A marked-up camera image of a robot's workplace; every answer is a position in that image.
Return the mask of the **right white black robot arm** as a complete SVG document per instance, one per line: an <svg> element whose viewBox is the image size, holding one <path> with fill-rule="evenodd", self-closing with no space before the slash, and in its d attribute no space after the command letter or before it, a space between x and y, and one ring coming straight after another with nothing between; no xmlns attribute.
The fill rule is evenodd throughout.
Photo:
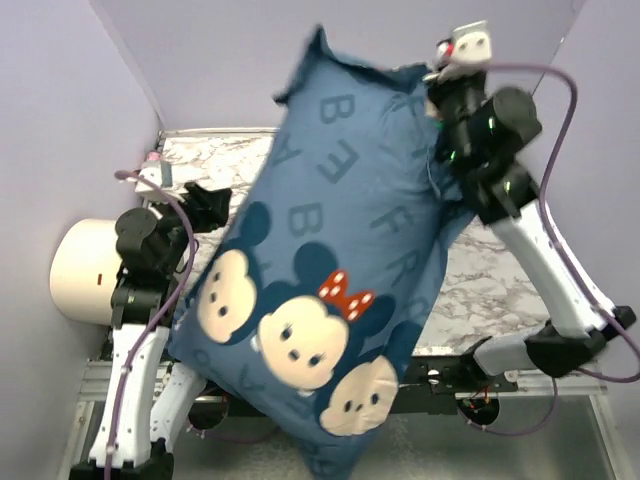
<svg viewBox="0 0 640 480"><path fill-rule="evenodd" d="M532 96L507 86L485 93L486 75L425 76L444 126L437 159L460 184L465 202L516 258L549 319L538 330L490 338L470 348L461 383L481 391L508 370L538 369L552 378L582 371L636 321L588 278L543 200L543 188L515 159L542 130Z"/></svg>

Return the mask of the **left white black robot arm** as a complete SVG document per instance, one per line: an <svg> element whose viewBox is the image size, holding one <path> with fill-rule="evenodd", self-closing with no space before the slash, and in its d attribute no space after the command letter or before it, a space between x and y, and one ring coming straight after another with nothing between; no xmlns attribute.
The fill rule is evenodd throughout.
<svg viewBox="0 0 640 480"><path fill-rule="evenodd" d="M112 365L105 407L88 458L72 479L169 479L175 441L198 394L214 392L221 371L207 360L170 369L163 390L158 369L186 280L178 265L193 265L195 234L226 225L232 191L194 182L180 199L167 197L154 214L138 207L115 222L122 264L111 296Z"/></svg>

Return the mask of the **blue lettered pillowcase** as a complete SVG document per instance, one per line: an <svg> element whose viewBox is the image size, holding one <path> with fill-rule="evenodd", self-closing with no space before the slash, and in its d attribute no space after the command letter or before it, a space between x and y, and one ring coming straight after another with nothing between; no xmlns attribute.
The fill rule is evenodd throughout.
<svg viewBox="0 0 640 480"><path fill-rule="evenodd" d="M314 32L169 341L292 435L317 479L348 478L386 420L472 217L434 157L426 72L375 68Z"/></svg>

